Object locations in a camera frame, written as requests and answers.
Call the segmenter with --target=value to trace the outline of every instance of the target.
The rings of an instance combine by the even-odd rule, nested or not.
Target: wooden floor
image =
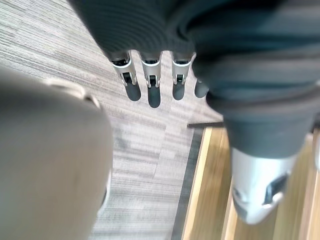
[[[204,131],[183,240],[318,240],[320,179],[307,138],[283,202],[258,225],[244,224],[233,206],[225,130]]]

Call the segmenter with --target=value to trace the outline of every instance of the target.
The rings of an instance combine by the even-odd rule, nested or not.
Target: striped carpet
[[[0,0],[0,64],[37,78],[80,83],[110,117],[111,193],[91,240],[171,239],[174,226],[181,227],[175,224],[178,203],[188,204],[188,194],[180,199],[185,173],[192,176],[200,145],[198,134],[191,148],[194,131],[187,123],[219,118],[204,99],[194,96],[192,73],[184,99],[173,99],[168,52],[162,55],[161,105],[149,107],[136,52],[133,60],[142,93],[138,102],[128,100],[111,64],[65,0]],[[188,159],[193,162],[190,169]]]

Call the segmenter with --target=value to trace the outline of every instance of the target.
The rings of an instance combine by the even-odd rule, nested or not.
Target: black fabric
[[[273,156],[297,152],[320,111],[320,0],[69,1],[108,58],[132,49],[196,52],[192,69],[208,104],[232,123],[230,143],[249,154],[267,154],[262,146],[273,138],[263,124],[268,136],[280,129],[268,126],[286,126]],[[240,144],[254,124],[261,140]]]

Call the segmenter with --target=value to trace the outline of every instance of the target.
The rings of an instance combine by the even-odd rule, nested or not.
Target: black rubber sleeve
[[[173,84],[172,87],[172,96],[175,100],[181,100],[185,95],[185,85],[181,84],[181,82],[177,82]]]
[[[150,107],[154,109],[159,107],[161,102],[160,87],[156,87],[156,86],[148,87],[148,102]]]
[[[195,83],[195,87],[194,87],[194,95],[201,99],[203,98],[205,95],[207,95],[209,91],[209,88],[203,83],[203,82],[200,82],[200,81],[196,81]]]
[[[141,98],[141,91],[138,82],[136,82],[135,85],[128,83],[127,86],[125,86],[125,91],[131,101],[136,102]]]

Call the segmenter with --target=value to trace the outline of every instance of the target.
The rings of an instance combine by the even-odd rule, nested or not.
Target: gray carpet
[[[133,52],[142,97],[131,102],[111,64],[65,0],[0,0],[0,64],[37,78],[77,82],[106,109],[114,135],[113,179],[92,240],[169,240],[175,224],[193,130],[187,123],[219,118],[194,96],[172,97],[171,58],[162,55],[161,105],[148,105],[142,66]],[[188,204],[184,195],[180,202]]]

